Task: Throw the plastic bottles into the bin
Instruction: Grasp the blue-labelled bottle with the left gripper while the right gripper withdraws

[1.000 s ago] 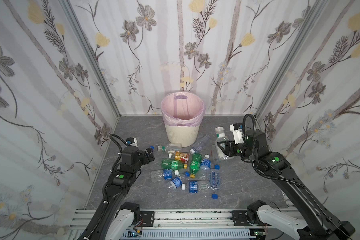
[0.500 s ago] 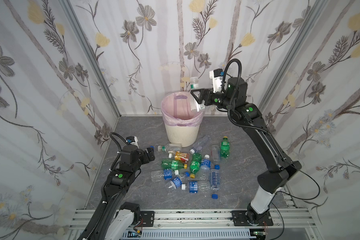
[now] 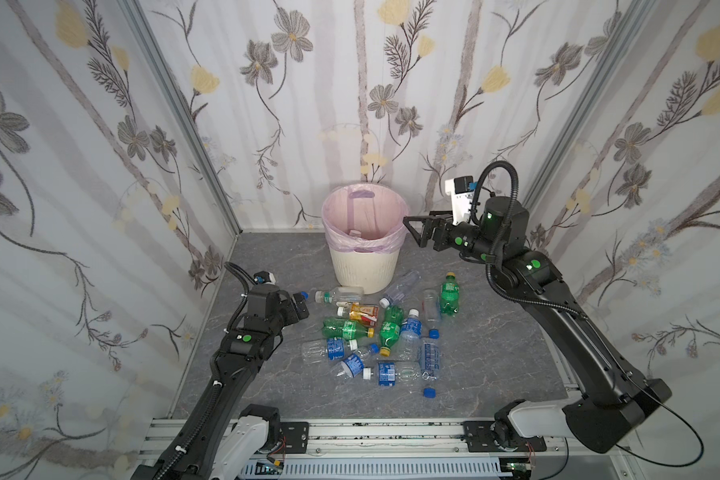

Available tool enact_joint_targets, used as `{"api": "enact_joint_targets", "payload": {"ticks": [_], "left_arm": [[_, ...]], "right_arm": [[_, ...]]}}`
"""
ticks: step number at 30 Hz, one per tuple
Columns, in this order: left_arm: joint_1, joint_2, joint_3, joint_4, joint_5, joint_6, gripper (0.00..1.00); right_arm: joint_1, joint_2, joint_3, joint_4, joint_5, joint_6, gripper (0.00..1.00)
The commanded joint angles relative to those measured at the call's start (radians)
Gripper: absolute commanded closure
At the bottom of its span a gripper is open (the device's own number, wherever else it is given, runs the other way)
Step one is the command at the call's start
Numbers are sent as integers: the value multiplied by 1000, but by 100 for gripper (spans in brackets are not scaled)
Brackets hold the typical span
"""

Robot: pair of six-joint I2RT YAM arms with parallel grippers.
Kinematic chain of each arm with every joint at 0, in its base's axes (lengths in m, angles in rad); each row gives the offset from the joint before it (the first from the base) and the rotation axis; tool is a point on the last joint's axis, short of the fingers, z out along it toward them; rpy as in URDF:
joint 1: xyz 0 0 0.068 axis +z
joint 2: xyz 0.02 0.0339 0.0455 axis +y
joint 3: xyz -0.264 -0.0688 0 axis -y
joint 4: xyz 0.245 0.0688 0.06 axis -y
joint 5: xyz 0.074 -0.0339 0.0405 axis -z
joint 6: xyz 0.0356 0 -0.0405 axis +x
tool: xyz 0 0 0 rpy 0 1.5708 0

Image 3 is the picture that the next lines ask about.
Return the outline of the tall clear water bottle blue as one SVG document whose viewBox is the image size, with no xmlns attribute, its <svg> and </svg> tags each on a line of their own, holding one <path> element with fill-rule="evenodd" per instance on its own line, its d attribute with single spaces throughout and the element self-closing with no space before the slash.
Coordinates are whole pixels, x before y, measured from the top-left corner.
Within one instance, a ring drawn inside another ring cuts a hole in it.
<svg viewBox="0 0 720 480">
<path fill-rule="evenodd" d="M 435 388 L 441 370 L 441 342 L 440 330 L 431 329 L 428 336 L 420 342 L 419 363 L 421 369 L 421 379 L 423 381 L 423 390 L 427 387 Z"/>
</svg>

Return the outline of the clear bottle dark blue label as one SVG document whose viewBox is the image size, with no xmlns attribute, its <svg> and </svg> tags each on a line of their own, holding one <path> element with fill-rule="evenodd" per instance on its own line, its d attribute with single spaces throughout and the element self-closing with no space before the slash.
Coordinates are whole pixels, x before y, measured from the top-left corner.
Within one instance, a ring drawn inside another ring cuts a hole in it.
<svg viewBox="0 0 720 480">
<path fill-rule="evenodd" d="M 398 360 L 416 361 L 418 359 L 422 327 L 420 312 L 417 309 L 410 309 L 402 324 L 397 342 Z"/>
</svg>

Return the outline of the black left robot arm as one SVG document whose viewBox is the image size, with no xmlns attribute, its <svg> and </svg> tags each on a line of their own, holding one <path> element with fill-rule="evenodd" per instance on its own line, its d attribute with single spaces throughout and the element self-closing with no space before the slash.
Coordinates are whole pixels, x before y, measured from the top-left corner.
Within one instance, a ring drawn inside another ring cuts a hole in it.
<svg viewBox="0 0 720 480">
<path fill-rule="evenodd" d="M 243 287 L 242 300 L 212 355 L 210 380 L 179 433 L 153 465 L 134 479 L 237 479 L 250 458 L 284 445 L 279 410 L 252 404 L 232 420 L 240 399 L 283 341 L 283 330 L 309 317 L 306 298 L 227 262 Z"/>
</svg>

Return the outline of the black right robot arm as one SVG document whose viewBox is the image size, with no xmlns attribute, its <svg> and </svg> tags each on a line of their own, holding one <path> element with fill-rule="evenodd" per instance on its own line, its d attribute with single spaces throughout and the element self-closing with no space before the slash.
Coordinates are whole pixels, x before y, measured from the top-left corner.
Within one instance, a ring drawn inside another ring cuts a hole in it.
<svg viewBox="0 0 720 480">
<path fill-rule="evenodd" d="M 580 394 L 573 400 L 516 400 L 499 410 L 491 426 L 497 447 L 511 450 L 535 437 L 563 437 L 604 454 L 663 407 L 672 392 L 617 351 L 559 269 L 527 246 L 529 213 L 518 191 L 515 167 L 496 161 L 481 172 L 465 219 L 442 211 L 407 216 L 403 224 L 420 247 L 453 248 L 461 259 L 482 265 L 491 289 L 537 321 L 578 380 Z"/>
</svg>

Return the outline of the green soda bottle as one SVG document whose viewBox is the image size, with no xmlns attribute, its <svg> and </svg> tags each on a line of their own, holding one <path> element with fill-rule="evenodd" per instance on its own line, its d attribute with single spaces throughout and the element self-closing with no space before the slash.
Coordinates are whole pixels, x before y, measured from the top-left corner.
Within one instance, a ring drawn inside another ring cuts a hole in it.
<svg viewBox="0 0 720 480">
<path fill-rule="evenodd" d="M 460 307 L 460 286 L 453 272 L 446 274 L 440 289 L 440 311 L 445 316 L 455 316 Z"/>
</svg>

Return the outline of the clear pepsi label bottle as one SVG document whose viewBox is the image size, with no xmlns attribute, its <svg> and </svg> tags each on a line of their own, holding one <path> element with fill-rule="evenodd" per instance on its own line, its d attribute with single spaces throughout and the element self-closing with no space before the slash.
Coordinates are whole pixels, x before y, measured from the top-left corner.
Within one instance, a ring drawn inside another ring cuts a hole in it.
<svg viewBox="0 0 720 480">
<path fill-rule="evenodd" d="M 360 347 L 345 359 L 339 361 L 330 372 L 330 377 L 335 379 L 353 379 L 362 377 L 363 372 L 368 368 L 368 362 L 373 360 L 380 353 L 377 344 L 369 344 Z"/>
</svg>

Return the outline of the green bottle sideways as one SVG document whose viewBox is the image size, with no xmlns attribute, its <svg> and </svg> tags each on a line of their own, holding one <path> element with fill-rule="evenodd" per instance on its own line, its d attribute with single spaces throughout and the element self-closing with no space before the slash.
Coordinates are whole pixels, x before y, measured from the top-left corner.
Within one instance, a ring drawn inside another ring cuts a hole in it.
<svg viewBox="0 0 720 480">
<path fill-rule="evenodd" d="M 372 338 L 375 329 L 358 321 L 328 318 L 323 322 L 321 333 L 326 339 L 357 340 L 363 337 Z"/>
</svg>

